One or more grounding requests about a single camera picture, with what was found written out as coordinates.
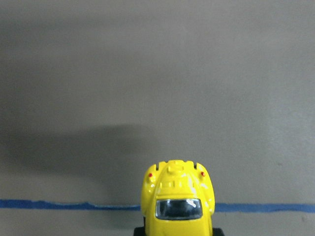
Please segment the yellow beetle toy car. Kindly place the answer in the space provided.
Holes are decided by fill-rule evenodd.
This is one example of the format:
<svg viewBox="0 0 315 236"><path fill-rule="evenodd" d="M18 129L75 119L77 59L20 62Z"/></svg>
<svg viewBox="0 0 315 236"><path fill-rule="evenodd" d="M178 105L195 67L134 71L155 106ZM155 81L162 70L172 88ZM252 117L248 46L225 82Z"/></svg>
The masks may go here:
<svg viewBox="0 0 315 236"><path fill-rule="evenodd" d="M222 236L214 228L215 195L200 163L162 161L145 172L141 190L143 226L135 236Z"/></svg>

